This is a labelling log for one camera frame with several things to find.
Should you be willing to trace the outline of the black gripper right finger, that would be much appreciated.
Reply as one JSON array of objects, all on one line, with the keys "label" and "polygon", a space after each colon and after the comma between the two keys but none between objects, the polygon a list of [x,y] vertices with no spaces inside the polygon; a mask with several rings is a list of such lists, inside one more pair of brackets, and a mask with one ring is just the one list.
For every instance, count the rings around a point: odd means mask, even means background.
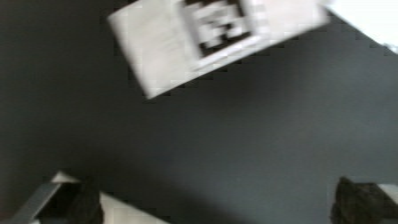
[{"label": "black gripper right finger", "polygon": [[331,224],[398,224],[398,185],[339,178],[330,209]]}]

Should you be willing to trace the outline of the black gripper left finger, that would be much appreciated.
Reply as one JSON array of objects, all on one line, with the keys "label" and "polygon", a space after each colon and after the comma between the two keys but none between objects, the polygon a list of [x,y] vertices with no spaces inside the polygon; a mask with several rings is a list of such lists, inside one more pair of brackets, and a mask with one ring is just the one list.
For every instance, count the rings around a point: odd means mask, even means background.
[{"label": "black gripper left finger", "polygon": [[54,176],[33,191],[10,224],[104,224],[99,190],[92,182]]}]

